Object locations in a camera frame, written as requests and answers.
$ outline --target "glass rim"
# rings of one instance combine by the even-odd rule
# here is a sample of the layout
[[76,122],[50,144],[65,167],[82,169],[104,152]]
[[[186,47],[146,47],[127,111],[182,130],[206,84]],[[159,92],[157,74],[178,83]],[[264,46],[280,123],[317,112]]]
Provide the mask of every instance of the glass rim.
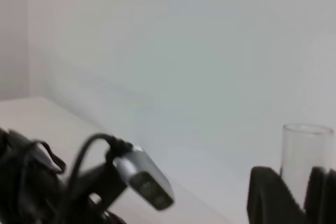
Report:
[[318,125],[318,124],[304,124],[304,123],[291,123],[285,124],[283,130],[292,131],[307,135],[333,135],[334,130],[332,128]]

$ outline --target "drinking glass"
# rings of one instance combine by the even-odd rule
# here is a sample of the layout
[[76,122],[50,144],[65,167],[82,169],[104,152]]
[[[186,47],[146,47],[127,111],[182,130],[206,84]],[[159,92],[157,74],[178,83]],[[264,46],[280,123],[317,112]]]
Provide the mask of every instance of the drinking glass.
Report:
[[282,131],[281,178],[303,209],[311,171],[331,168],[333,130],[319,125],[287,124]]

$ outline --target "table surface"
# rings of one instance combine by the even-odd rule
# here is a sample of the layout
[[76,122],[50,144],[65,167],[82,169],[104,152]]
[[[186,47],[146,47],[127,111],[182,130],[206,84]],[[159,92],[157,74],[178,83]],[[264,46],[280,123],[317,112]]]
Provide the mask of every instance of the table surface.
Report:
[[[101,132],[99,128],[45,98],[0,102],[0,127],[16,130],[28,138],[46,141],[53,152],[68,164],[68,170],[84,140],[92,133]],[[94,144],[83,168],[103,162],[106,149],[107,145],[103,141]],[[168,210],[155,211],[130,189],[125,191],[110,210],[128,224],[230,223],[179,183],[172,179],[170,182],[176,202]]]

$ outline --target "black strap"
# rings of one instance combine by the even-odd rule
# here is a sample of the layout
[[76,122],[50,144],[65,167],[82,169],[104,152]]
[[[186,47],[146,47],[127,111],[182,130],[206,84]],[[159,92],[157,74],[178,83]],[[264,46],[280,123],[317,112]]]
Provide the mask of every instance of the black strap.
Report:
[[60,168],[60,170],[53,170],[53,172],[56,174],[63,174],[66,170],[67,165],[64,163],[63,160],[61,160],[58,156],[56,156],[52,152],[50,146],[46,142],[40,140],[34,140],[31,144],[27,146],[27,148],[30,149],[32,147],[35,147],[37,144],[41,144],[46,149],[51,160]]

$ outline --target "silver webcam housing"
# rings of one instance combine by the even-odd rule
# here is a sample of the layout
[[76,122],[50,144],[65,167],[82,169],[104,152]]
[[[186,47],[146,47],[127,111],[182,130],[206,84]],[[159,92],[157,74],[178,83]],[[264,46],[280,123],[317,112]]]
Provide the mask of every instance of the silver webcam housing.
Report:
[[117,157],[113,164],[121,179],[156,210],[174,203],[172,187],[148,154],[139,147]]

